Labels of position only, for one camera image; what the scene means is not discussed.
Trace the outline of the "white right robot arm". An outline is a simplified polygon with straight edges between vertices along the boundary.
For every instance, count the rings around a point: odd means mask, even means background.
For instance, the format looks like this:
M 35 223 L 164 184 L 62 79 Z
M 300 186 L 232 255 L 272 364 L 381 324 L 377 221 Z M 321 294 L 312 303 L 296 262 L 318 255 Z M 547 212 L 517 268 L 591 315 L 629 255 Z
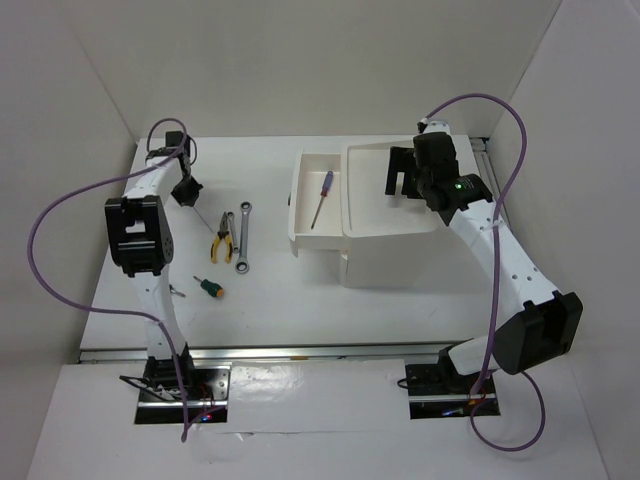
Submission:
M 441 388 L 457 392 L 472 380 L 477 392 L 493 371 L 520 374 L 570 351 L 581 300 L 574 292 L 561 293 L 534 265 L 481 177 L 461 174 L 450 134 L 423 133 L 410 147 L 391 147 L 385 193 L 424 201 L 493 282 L 490 331 L 440 351 Z

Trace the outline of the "yellow handled pliers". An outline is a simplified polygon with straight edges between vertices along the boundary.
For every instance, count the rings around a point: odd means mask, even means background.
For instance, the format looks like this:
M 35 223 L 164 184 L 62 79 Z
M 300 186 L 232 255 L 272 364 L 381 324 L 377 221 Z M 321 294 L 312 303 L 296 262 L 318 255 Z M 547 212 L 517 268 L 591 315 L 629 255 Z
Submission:
M 233 255 L 233 238 L 229 229 L 229 217 L 226 212 L 221 216 L 219 227 L 214 234 L 210 249 L 210 259 L 214 264 L 217 264 L 219 261 L 218 249 L 221 245 L 226 248 L 223 253 L 223 259 L 226 263 L 230 263 Z

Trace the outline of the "white top drawer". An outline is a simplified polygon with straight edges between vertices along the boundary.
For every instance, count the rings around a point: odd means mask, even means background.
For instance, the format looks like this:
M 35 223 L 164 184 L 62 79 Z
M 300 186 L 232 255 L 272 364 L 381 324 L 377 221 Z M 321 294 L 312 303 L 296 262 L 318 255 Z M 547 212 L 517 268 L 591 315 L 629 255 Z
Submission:
M 311 223 L 320 200 L 325 175 L 334 172 L 331 189 L 324 201 L 317 223 Z M 296 159 L 289 202 L 288 237 L 291 251 L 347 252 L 342 225 L 341 154 L 301 152 Z

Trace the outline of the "purple handled screwdriver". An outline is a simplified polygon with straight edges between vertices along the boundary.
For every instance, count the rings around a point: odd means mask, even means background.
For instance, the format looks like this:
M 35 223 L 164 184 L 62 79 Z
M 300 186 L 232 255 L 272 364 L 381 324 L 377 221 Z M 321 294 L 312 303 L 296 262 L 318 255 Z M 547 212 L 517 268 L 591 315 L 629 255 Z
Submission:
M 325 175 L 325 178 L 323 180 L 322 186 L 321 186 L 321 191 L 320 191 L 320 200 L 318 202 L 312 223 L 311 223 L 311 229 L 315 228 L 315 225 L 317 223 L 320 211 L 322 209 L 322 206 L 324 204 L 324 201 L 331 189 L 331 185 L 333 183 L 333 179 L 334 179 L 334 172 L 333 171 L 328 171 Z

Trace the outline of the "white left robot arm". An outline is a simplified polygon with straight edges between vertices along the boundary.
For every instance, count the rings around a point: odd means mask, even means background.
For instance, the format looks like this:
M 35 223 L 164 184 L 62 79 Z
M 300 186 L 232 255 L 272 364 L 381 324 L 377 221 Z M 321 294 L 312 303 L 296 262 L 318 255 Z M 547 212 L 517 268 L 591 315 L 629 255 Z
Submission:
M 181 333 L 173 305 L 169 265 L 175 245 L 164 203 L 172 199 L 192 207 L 202 185 L 191 173 L 191 137 L 169 131 L 165 143 L 150 149 L 145 161 L 152 168 L 124 196 L 105 204 L 110 253 L 139 297 L 146 321 L 147 362 L 143 379 L 176 399 L 196 390 L 197 374 L 188 343 Z

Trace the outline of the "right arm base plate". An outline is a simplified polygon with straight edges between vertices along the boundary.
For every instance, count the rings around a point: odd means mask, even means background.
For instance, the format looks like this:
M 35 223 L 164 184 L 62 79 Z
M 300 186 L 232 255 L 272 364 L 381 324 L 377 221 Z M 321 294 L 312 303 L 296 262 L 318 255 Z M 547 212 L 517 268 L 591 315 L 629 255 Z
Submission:
M 412 420 L 499 416 L 500 407 L 493 378 L 486 380 L 475 395 L 470 391 L 477 375 L 445 381 L 436 364 L 408 364 L 397 386 L 408 394 Z

